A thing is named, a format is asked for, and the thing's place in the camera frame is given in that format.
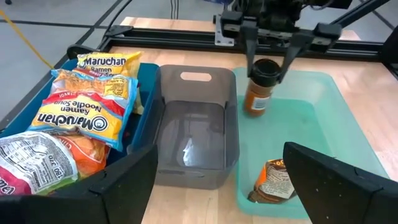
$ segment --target snack bag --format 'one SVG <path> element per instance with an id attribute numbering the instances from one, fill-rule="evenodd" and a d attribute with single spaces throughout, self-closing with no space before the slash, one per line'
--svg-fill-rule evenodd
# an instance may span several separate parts
<path id="1" fill-rule="evenodd" d="M 60 135 L 82 133 L 122 151 L 123 131 L 136 98 L 137 80 L 116 75 L 91 77 L 52 70 L 56 79 L 28 128 Z"/>
<path id="2" fill-rule="evenodd" d="M 0 139 L 0 196 L 46 195 L 77 179 L 71 152 L 51 135 L 26 131 Z"/>
<path id="3" fill-rule="evenodd" d="M 139 70 L 139 58 L 142 52 L 133 54 L 110 54 L 93 52 L 90 54 L 77 55 L 77 68 L 91 70 L 93 72 L 103 73 L 106 76 L 124 75 L 137 79 Z M 144 107 L 141 103 L 139 90 L 134 102 L 133 113 L 142 114 Z"/>
<path id="4" fill-rule="evenodd" d="M 81 179 L 105 168 L 109 147 L 103 142 L 82 135 L 55 137 L 72 153 Z"/>
<path id="5" fill-rule="evenodd" d="M 248 199 L 256 203 L 282 203 L 295 196 L 283 159 L 266 162 Z"/>

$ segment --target black jar lid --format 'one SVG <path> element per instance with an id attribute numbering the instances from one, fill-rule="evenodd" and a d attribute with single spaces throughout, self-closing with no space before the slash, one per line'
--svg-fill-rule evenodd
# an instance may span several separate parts
<path id="1" fill-rule="evenodd" d="M 249 77 L 259 86 L 270 87 L 278 83 L 279 74 L 280 67 L 278 63 L 264 58 L 254 62 Z"/>

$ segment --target translucent gray bin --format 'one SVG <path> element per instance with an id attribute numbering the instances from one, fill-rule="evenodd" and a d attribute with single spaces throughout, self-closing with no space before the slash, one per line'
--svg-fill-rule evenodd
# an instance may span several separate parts
<path id="1" fill-rule="evenodd" d="M 137 149 L 156 144 L 156 184 L 221 187 L 239 158 L 234 73 L 225 68 L 164 65 L 141 119 Z"/>

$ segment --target wooden surface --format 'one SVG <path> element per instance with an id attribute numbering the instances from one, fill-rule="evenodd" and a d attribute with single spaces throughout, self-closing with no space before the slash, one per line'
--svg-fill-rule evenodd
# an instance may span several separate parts
<path id="1" fill-rule="evenodd" d="M 123 24 L 135 27 L 214 30 L 211 22 L 171 21 L 127 17 Z M 358 40 L 353 31 L 342 39 Z M 245 67 L 243 54 L 188 52 L 181 50 L 114 47 L 112 52 L 143 50 L 142 62 L 158 65 L 200 65 L 233 69 Z M 278 63 L 281 57 L 268 57 Z M 331 75 L 390 178 L 398 180 L 398 82 L 381 63 L 297 58 L 293 70 L 319 71 Z M 235 202 L 234 175 L 219 190 L 195 190 L 155 186 L 143 223 L 268 223 L 302 224 L 308 220 L 253 217 L 239 211 Z"/>

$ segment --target teal plastic tray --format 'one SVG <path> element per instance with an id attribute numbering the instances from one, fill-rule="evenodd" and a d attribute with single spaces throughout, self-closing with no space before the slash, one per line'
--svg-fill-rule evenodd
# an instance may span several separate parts
<path id="1" fill-rule="evenodd" d="M 266 113 L 250 118 L 242 111 L 248 83 L 246 68 L 236 68 L 234 73 L 241 151 L 236 198 L 244 213 L 308 218 L 297 196 L 278 205 L 247 199 L 264 163 L 282 158 L 287 141 L 388 178 L 332 77 L 320 72 L 290 71 L 284 82 L 274 88 Z"/>

